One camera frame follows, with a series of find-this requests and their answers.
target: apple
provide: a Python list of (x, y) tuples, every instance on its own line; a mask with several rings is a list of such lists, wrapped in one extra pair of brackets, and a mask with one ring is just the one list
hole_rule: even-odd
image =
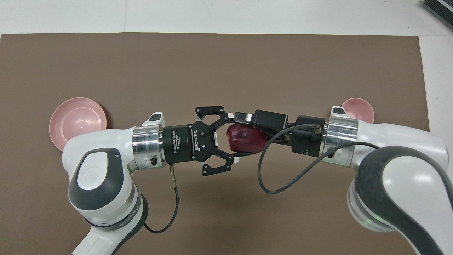
[(234, 152), (260, 153), (270, 137), (263, 131), (245, 124), (235, 123), (226, 130), (230, 149)]

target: pink plate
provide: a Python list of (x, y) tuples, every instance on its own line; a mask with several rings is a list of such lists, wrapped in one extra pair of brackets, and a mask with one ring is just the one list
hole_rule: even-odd
[(368, 123), (374, 121), (373, 107), (362, 98), (350, 98), (341, 107), (354, 119), (360, 119)]
[(106, 114), (99, 104), (88, 98), (72, 98), (53, 112), (49, 134), (53, 144), (63, 151), (71, 138), (106, 127)]

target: cable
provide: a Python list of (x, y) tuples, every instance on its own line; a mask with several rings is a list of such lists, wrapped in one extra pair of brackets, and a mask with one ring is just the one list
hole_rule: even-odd
[(176, 214), (178, 213), (179, 194), (178, 194), (178, 189), (176, 188), (176, 179), (174, 178), (173, 164), (170, 164), (170, 173), (171, 173), (171, 181), (172, 181), (173, 188), (174, 188), (174, 194), (176, 196), (176, 205), (174, 207), (173, 217), (171, 218), (170, 222), (161, 230), (152, 230), (145, 222), (145, 224), (144, 224), (145, 228), (153, 234), (160, 234), (160, 233), (164, 232), (165, 230), (167, 230), (172, 225), (174, 219), (176, 218)]
[(367, 143), (367, 142), (348, 142), (348, 143), (345, 143), (345, 144), (342, 144), (342, 145), (339, 145), (339, 146), (336, 146), (330, 150), (328, 150), (327, 152), (323, 153), (321, 156), (319, 156), (317, 159), (315, 159), (310, 165), (308, 165), (300, 174), (298, 174), (293, 180), (291, 180), (290, 182), (288, 182), (287, 184), (285, 184), (284, 186), (282, 186), (281, 188), (279, 189), (276, 189), (276, 190), (268, 190), (266, 187), (264, 187), (264, 184), (263, 184), (263, 180), (261, 179), (261, 164), (263, 163), (263, 158), (264, 158), (264, 155), (266, 154), (266, 151), (267, 149), (269, 148), (269, 146), (280, 136), (282, 135), (285, 135), (289, 132), (291, 132), (292, 130), (294, 129), (298, 129), (298, 128), (318, 128), (319, 126), (318, 125), (312, 125), (312, 124), (303, 124), (303, 125), (296, 125), (296, 126), (292, 126), (292, 127), (289, 127), (289, 128), (286, 128), (280, 132), (278, 132), (276, 135), (274, 135), (266, 144), (266, 147), (264, 148), (263, 152), (261, 153), (261, 157), (260, 157), (260, 160), (258, 161), (258, 182), (261, 186), (261, 189), (263, 189), (266, 193), (268, 194), (278, 194), (284, 190), (286, 190), (287, 188), (291, 187), (291, 185), (293, 185), (296, 181), (298, 181), (302, 176), (304, 176), (304, 174), (306, 174), (312, 167), (314, 167), (314, 165), (316, 165), (317, 163), (319, 163), (323, 158), (327, 157), (328, 155), (331, 155), (332, 153), (334, 153), (335, 151), (341, 149), (341, 148), (344, 148), (344, 147), (348, 147), (348, 146), (355, 146), (355, 145), (365, 145), (365, 146), (369, 146), (369, 147), (372, 147), (372, 148), (375, 148), (375, 149), (379, 149), (378, 146), (374, 145), (374, 144), (371, 144), (371, 143)]

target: brown mat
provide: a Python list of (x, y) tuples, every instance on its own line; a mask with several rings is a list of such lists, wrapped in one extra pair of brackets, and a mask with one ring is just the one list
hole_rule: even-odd
[[(48, 135), (54, 109), (73, 97), (97, 101), (110, 128), (162, 111), (167, 125), (192, 123), (196, 106), (327, 117), (361, 97), (376, 123), (428, 130), (417, 37), (237, 34), (4, 34), (0, 43), (2, 254), (68, 254), (89, 226), (67, 199), (61, 152)], [(219, 134), (225, 134), (223, 127)], [(228, 150), (225, 135), (220, 147)], [(320, 163), (293, 187), (267, 196), (259, 155), (202, 177), (175, 165), (179, 214), (163, 234), (141, 229), (117, 254), (413, 254), (400, 234), (374, 233), (346, 204), (354, 170)], [(265, 184), (278, 188), (314, 158), (271, 147)], [(174, 194), (168, 169), (135, 174), (165, 226)]]

